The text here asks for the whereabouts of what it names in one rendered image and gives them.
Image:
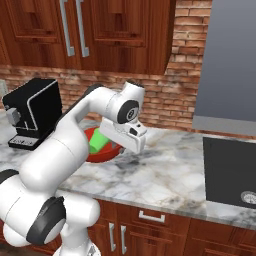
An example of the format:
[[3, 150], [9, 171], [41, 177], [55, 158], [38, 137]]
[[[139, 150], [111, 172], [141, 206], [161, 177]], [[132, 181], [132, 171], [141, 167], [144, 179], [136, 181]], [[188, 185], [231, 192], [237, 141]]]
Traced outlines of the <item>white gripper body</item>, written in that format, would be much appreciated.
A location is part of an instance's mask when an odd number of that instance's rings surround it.
[[99, 130], [105, 137], [136, 154], [144, 149], [147, 128], [138, 119], [117, 124], [103, 118]]

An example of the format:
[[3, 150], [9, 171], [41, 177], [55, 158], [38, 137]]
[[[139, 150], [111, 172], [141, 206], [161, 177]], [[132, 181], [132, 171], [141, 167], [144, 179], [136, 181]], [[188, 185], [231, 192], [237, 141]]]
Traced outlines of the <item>green cup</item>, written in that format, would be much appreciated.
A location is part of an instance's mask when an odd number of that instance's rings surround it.
[[109, 142], [109, 139], [104, 136], [98, 128], [93, 132], [93, 135], [89, 141], [90, 153], [96, 154]]

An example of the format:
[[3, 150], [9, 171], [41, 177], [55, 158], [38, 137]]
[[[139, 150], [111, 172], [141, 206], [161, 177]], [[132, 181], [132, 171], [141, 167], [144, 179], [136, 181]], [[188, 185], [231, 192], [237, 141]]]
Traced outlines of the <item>red bowl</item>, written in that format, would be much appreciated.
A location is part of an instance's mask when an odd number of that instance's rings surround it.
[[[85, 135], [88, 138], [88, 141], [90, 141], [90, 139], [93, 135], [93, 132], [96, 128], [98, 128], [98, 127], [88, 128], [84, 131]], [[91, 162], [91, 163], [106, 162], [106, 161], [109, 161], [109, 160], [115, 158], [117, 155], [119, 155], [123, 151], [124, 151], [124, 148], [121, 145], [113, 142], [110, 139], [109, 139], [109, 142], [104, 146], [104, 148], [101, 149], [96, 154], [90, 153], [90, 145], [89, 145], [89, 156], [87, 158], [87, 162]]]

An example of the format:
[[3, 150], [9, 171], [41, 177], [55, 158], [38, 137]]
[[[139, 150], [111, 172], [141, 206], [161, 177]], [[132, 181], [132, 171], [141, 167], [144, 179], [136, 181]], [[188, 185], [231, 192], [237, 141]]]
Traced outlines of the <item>black coffee machine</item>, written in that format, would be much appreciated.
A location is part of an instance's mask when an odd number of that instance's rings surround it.
[[62, 115], [56, 79], [33, 78], [2, 98], [9, 123], [17, 134], [8, 141], [12, 148], [34, 150], [53, 131]]

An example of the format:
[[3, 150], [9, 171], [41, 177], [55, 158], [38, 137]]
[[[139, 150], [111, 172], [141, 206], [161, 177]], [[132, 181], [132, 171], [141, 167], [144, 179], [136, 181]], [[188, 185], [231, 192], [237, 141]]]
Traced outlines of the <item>wooden drawer front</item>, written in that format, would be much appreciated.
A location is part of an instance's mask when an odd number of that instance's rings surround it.
[[[165, 215], [165, 223], [159, 223], [154, 221], [148, 221], [140, 219], [138, 217], [139, 210], [144, 211], [146, 215], [159, 217], [161, 214]], [[188, 232], [190, 225], [190, 219], [184, 216], [178, 216], [170, 213], [164, 213], [160, 211], [144, 209], [139, 207], [130, 206], [127, 209], [127, 216], [129, 217], [132, 224], [147, 225], [153, 228], [166, 229], [173, 234], [185, 235]]]

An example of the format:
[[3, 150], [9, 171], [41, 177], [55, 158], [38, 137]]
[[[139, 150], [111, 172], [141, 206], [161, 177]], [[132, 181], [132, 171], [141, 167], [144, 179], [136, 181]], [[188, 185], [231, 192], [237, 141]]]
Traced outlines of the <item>wooden base cupboard door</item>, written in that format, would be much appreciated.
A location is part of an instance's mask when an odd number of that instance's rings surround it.
[[[113, 202], [98, 199], [100, 204], [100, 216], [98, 221], [88, 228], [88, 234], [92, 242], [98, 247], [102, 256], [118, 256], [118, 240], [116, 238], [116, 206]], [[114, 223], [114, 242], [116, 249], [111, 252], [109, 223]]]
[[127, 252], [121, 256], [183, 256], [186, 237], [142, 226], [126, 226]]

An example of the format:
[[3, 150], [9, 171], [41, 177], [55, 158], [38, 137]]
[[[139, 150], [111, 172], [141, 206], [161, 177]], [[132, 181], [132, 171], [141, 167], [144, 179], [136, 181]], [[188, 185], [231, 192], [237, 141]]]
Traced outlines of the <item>black hob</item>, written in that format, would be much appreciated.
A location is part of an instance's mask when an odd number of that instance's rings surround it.
[[256, 209], [256, 143], [203, 138], [206, 199]]

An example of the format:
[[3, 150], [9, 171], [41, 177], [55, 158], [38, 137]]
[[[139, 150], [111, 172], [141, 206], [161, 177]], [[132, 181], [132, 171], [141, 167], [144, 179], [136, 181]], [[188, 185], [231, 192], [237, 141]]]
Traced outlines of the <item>grey range hood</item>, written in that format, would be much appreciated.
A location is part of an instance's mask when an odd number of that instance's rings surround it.
[[213, 0], [192, 127], [256, 136], [256, 0]]

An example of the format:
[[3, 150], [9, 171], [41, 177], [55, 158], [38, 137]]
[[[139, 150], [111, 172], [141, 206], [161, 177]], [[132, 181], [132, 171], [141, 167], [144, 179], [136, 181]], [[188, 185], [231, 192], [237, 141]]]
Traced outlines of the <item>wooden panel under hob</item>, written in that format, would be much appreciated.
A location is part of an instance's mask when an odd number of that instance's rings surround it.
[[256, 231], [192, 219], [184, 256], [256, 256]]

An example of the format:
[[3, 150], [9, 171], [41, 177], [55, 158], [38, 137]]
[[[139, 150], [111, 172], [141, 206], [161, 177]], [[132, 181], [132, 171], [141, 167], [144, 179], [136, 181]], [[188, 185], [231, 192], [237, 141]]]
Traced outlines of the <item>wooden wall cupboard door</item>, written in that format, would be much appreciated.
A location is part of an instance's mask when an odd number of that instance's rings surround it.
[[67, 52], [60, 0], [0, 0], [0, 29], [12, 66], [76, 66]]
[[176, 0], [84, 0], [83, 70], [162, 75], [172, 52]]

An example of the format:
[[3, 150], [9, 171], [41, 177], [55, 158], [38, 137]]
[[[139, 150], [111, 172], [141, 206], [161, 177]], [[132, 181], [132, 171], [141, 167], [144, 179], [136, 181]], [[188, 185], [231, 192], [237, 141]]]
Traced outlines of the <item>grey wall socket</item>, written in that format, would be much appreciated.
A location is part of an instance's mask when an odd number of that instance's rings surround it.
[[8, 93], [8, 89], [6, 86], [6, 82], [4, 80], [0, 80], [0, 97], [3, 97]]

